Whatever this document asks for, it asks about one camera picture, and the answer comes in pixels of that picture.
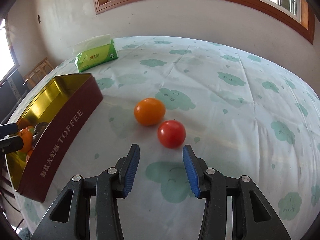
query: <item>white tablecloth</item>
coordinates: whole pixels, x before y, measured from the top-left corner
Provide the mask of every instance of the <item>white tablecloth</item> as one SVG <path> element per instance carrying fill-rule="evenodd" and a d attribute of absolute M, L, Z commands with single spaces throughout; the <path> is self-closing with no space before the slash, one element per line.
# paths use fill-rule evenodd
<path fill-rule="evenodd" d="M 300 239 L 320 211 L 320 102 L 314 91 L 275 63 L 216 43 L 129 37 L 115 39 L 115 46 L 119 59 L 86 71 L 104 98 L 62 160 L 45 202 L 16 195 L 30 231 L 73 175 L 99 175 L 137 143 L 141 158 L 132 192 L 118 200 L 124 239 L 198 238 L 205 200 L 191 193 L 182 147 L 164 148 L 158 126 L 142 127 L 133 116 L 138 101 L 156 97 L 166 106 L 165 119 L 185 125 L 185 144 L 198 157 L 225 176 L 249 175 L 292 240 Z M 52 77 L 67 73 L 78 73 L 74 57 L 33 88 L 10 122 Z M 94 201 L 90 213 L 93 228 Z M 228 210 L 226 239 L 231 219 Z"/>

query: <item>tissue pack logo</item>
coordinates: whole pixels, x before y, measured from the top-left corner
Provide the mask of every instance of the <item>tissue pack logo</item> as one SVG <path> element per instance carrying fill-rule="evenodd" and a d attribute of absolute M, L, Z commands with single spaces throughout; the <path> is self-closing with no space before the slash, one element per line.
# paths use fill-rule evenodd
<path fill-rule="evenodd" d="M 100 56 L 100 54 L 98 53 L 98 54 L 92 55 L 92 56 L 90 57 L 90 59 L 96 59 L 96 58 L 98 58 L 99 56 Z"/>

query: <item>metal screw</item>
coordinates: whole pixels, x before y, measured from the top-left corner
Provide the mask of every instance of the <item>metal screw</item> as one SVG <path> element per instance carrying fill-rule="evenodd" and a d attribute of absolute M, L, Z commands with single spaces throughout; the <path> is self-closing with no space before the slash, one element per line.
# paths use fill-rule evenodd
<path fill-rule="evenodd" d="M 213 168 L 207 168 L 205 172 L 208 174 L 214 174 L 216 171 Z"/>
<path fill-rule="evenodd" d="M 117 172 L 117 169 L 116 168 L 110 168 L 108 169 L 108 173 L 109 174 L 115 174 Z"/>
<path fill-rule="evenodd" d="M 81 176 L 80 176 L 80 175 L 74 175 L 74 176 L 72 177 L 72 180 L 73 180 L 74 182 L 77 182 L 77 181 L 81 180 Z"/>
<path fill-rule="evenodd" d="M 250 181 L 250 178 L 247 175 L 242 176 L 241 179 L 244 182 L 249 182 Z"/>

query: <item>green tissue package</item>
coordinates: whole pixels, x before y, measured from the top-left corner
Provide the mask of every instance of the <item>green tissue package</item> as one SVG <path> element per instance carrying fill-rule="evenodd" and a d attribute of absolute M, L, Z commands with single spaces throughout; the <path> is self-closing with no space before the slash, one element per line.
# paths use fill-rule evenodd
<path fill-rule="evenodd" d="M 109 34 L 93 37 L 74 46 L 74 53 L 81 50 L 83 51 L 76 56 L 76 66 L 79 72 L 118 58 L 114 42 L 110 39 Z"/>

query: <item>black cable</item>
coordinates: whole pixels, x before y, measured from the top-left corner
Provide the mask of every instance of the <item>black cable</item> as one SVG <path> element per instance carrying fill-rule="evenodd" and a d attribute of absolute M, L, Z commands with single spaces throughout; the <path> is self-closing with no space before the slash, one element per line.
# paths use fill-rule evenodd
<path fill-rule="evenodd" d="M 10 202 L 9 200 L 7 200 L 7 198 L 4 196 L 4 193 L 2 192 L 2 190 L 0 190 L 0 193 L 2 195 L 2 197 L 8 202 L 8 204 L 16 211 L 18 211 L 20 213 L 20 211 L 18 209 L 16 209 Z"/>
<path fill-rule="evenodd" d="M 17 225 L 17 228 L 15 230 L 15 232 L 17 231 L 17 229 L 19 228 L 19 226 L 21 225 L 21 223 L 23 222 L 23 219 L 19 222 L 19 224 Z"/>

